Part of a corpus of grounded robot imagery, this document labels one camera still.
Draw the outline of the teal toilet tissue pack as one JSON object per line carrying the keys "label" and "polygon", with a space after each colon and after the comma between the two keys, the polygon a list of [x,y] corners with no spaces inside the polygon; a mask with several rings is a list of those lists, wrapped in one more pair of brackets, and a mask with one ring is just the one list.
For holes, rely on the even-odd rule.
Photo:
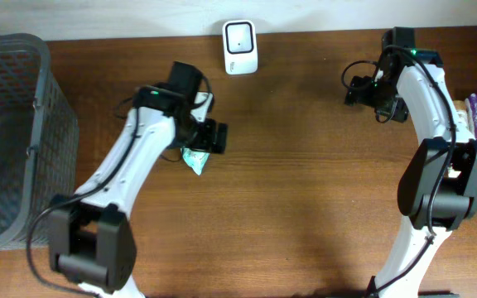
{"label": "teal toilet tissue pack", "polygon": [[188,148],[181,149],[183,161],[197,174],[201,175],[210,154],[201,151],[192,151]]}

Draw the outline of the white tube with gold cap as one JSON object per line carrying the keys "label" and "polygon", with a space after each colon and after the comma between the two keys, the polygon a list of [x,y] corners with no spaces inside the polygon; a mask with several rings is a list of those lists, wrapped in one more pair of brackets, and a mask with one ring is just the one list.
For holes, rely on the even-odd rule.
{"label": "white tube with gold cap", "polygon": [[471,124],[470,124],[471,117],[469,115],[467,104],[465,103],[465,101],[454,100],[453,104],[460,118],[460,122],[465,126],[465,128],[470,133],[473,133],[473,128],[471,127]]}

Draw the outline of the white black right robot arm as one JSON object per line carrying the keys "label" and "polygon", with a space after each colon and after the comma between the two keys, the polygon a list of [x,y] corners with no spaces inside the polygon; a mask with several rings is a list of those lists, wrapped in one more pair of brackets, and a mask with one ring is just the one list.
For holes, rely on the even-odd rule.
{"label": "white black right robot arm", "polygon": [[418,148],[397,188],[397,238],[365,295],[418,297],[440,246],[477,212],[477,140],[455,109],[441,56],[418,48],[412,28],[387,31],[373,67],[343,83],[345,104],[373,108],[379,123],[412,120]]}

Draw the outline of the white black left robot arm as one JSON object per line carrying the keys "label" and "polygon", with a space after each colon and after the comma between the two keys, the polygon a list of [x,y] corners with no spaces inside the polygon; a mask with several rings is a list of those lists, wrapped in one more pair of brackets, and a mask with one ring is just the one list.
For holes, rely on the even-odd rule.
{"label": "white black left robot arm", "polygon": [[137,247],[130,215],[142,185],[168,149],[222,154],[228,127],[208,118],[214,95],[193,65],[174,62],[164,82],[143,85],[117,141],[99,168],[71,196],[44,212],[49,265],[89,297],[140,297],[133,278]]}

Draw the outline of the white barcode scanner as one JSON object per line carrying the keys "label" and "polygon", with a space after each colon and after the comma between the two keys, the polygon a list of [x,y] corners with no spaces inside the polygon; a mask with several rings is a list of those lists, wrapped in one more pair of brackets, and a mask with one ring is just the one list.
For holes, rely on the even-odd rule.
{"label": "white barcode scanner", "polygon": [[258,70],[256,27],[249,20],[227,21],[222,26],[224,67],[228,75],[248,75]]}

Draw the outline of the grey plastic mesh basket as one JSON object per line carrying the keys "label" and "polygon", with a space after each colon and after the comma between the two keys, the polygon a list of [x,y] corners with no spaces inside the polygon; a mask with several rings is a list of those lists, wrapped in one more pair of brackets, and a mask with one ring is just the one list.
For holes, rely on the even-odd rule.
{"label": "grey plastic mesh basket", "polygon": [[23,249],[34,218],[73,193],[79,133],[47,44],[0,36],[0,251]]}

